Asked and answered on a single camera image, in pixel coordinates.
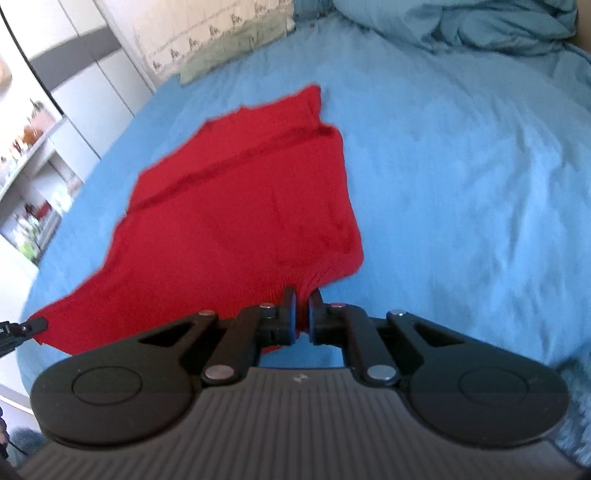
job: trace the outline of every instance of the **black cable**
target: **black cable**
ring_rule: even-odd
[[[17,447],[16,445],[14,445],[14,443],[12,443],[10,441],[8,443],[10,443],[10,445],[12,445],[14,448],[16,448],[16,450],[18,450],[19,452],[21,452],[25,457],[28,457],[29,456],[29,454],[27,452],[23,452],[19,447]]]

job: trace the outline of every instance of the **screw head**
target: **screw head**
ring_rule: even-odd
[[[387,382],[396,376],[396,369],[389,365],[373,365],[368,368],[368,377],[380,382]]]
[[[274,303],[264,302],[259,304],[261,309],[261,317],[265,319],[272,319],[277,315],[277,307]]]
[[[227,380],[234,374],[229,365],[212,365],[205,370],[205,376],[210,380]]]

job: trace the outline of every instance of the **pillow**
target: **pillow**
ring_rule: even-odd
[[[242,28],[222,35],[215,42],[195,52],[180,70],[181,85],[186,85],[255,48],[287,36],[295,27],[292,18],[280,12],[245,22]]]
[[[333,0],[344,15],[386,38],[429,50],[466,46],[542,54],[575,32],[575,0]]]
[[[165,82],[196,51],[274,12],[292,17],[293,0],[151,0],[133,19],[135,42],[145,67]]]

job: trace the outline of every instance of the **red sweater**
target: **red sweater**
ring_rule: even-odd
[[[141,173],[103,267],[31,317],[48,320],[36,340],[82,353],[199,310],[278,302],[286,286],[305,301],[353,274],[342,139],[319,114],[317,86],[240,108]]]

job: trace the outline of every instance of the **blue bed sheet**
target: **blue bed sheet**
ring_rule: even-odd
[[[24,317],[100,267],[143,168],[205,119],[315,82],[323,120],[343,135],[365,252],[359,272],[324,298],[374,316],[409,310],[556,365],[591,339],[590,72],[577,50],[433,55],[335,14],[188,87],[172,79],[64,218]],[[341,362],[305,340],[264,364]],[[20,347],[25,387],[64,357],[33,341]]]

